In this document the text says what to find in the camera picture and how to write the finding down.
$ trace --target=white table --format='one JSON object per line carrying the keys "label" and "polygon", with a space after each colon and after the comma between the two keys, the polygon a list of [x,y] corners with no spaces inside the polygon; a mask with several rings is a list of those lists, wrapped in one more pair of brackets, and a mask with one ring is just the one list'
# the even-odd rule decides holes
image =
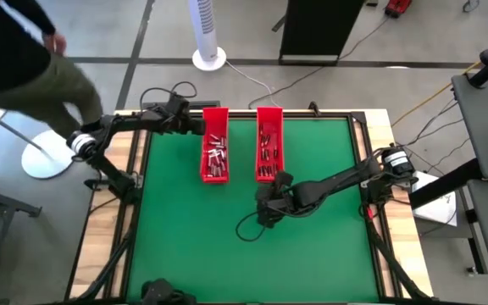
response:
{"label": "white table", "polygon": [[6,110],[0,109],[0,125],[28,143],[22,153],[22,168],[28,175],[48,179],[63,173],[72,164],[74,154],[63,137],[48,130],[30,140],[2,121],[6,113]]}

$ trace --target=white round base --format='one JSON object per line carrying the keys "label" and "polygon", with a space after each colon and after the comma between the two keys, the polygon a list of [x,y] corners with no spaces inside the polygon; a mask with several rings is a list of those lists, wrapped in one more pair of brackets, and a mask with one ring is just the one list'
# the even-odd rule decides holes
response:
{"label": "white round base", "polygon": [[22,167],[33,178],[48,179],[63,173],[72,163],[73,151],[65,144],[65,139],[54,130],[41,133],[33,142],[44,152],[28,144],[22,153]]}
{"label": "white round base", "polygon": [[193,53],[193,64],[202,71],[215,71],[224,66],[225,61],[227,60],[227,54],[225,54],[224,49],[218,47],[218,56],[215,60],[212,61],[204,61],[202,60],[201,54],[199,50],[196,50]]}

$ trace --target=olive green pants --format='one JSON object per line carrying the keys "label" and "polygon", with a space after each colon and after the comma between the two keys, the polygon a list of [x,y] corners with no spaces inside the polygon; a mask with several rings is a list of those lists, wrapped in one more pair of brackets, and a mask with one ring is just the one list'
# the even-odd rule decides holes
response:
{"label": "olive green pants", "polygon": [[65,104],[75,105],[83,124],[103,114],[93,84],[67,58],[53,54],[48,68],[29,83],[0,92],[0,108],[16,111],[47,123],[64,139],[80,128]]}

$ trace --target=wooden table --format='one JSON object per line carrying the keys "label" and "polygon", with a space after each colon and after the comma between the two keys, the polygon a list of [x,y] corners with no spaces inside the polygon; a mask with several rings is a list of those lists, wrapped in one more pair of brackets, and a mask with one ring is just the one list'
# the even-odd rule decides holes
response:
{"label": "wooden table", "polygon": [[[364,112],[368,126],[369,139],[372,150],[380,147],[388,147],[390,143],[394,142],[391,130],[391,123],[387,111],[385,109],[360,109],[360,110],[322,110],[322,112],[341,112],[348,113],[352,111]],[[118,114],[130,114],[131,111],[119,111]],[[359,154],[361,158],[366,158],[364,150],[364,140],[360,125],[355,124],[356,134],[358,139]],[[136,150],[136,157],[131,168],[137,172],[141,168],[141,156],[144,148],[146,132],[142,132],[139,137],[138,149]],[[128,167],[128,160],[130,154],[132,133],[124,132],[114,136],[109,149],[106,151],[106,156],[116,167],[126,169]],[[407,202],[408,194],[398,188],[393,188],[393,195],[397,201]],[[92,208],[106,202],[113,195],[108,191],[99,191],[94,195]],[[127,212],[132,210],[132,207],[127,207]],[[68,297],[77,297],[84,292],[87,287],[95,280],[99,271],[108,261],[110,255],[113,238],[114,227],[116,224],[116,215],[119,211],[119,201],[110,203],[109,205],[98,209],[88,220],[84,238],[79,252],[79,258],[76,264],[75,272],[72,274],[71,283],[68,288]],[[127,228],[130,222],[131,213],[126,213],[124,228]],[[409,277],[416,283],[416,285],[429,296],[433,295],[430,286],[430,280],[425,265],[421,244],[419,241],[418,232],[413,220],[412,209],[409,204],[390,201],[385,206],[385,215],[387,218],[388,228],[391,234],[391,242],[396,259],[401,266],[406,270]],[[375,219],[376,229],[380,232],[381,226],[379,220]],[[385,282],[385,291],[388,297],[394,296],[394,290],[391,285],[391,272],[380,255],[380,265],[382,269],[383,279]],[[114,283],[112,286],[112,295],[119,295],[119,286],[121,283],[121,271],[123,269],[125,255],[120,259],[118,268],[116,269]],[[408,297],[408,294],[403,290],[403,295]]]}

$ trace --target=red plastic tray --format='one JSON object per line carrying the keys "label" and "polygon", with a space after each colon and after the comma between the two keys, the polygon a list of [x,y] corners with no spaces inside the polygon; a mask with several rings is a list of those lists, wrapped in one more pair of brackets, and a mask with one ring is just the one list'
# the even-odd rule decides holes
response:
{"label": "red plastic tray", "polygon": [[[229,182],[229,150],[228,145],[228,128],[229,128],[229,109],[227,107],[217,107],[217,108],[205,108],[202,111],[202,117],[206,122],[206,133],[202,137],[202,151],[201,151],[201,179],[204,183],[227,183]],[[212,142],[217,142],[211,135],[221,139],[225,139],[225,149],[217,147],[217,145],[212,145]],[[211,164],[220,165],[218,161],[223,162],[225,170],[221,168],[221,176],[213,175],[211,166],[208,165],[210,150],[212,149],[223,149],[225,152],[225,161],[222,160],[221,156],[218,156],[217,160],[213,158]]]}
{"label": "red plastic tray", "polygon": [[283,109],[279,107],[258,107],[257,122],[255,180],[257,182],[272,182],[276,173],[284,170]]}

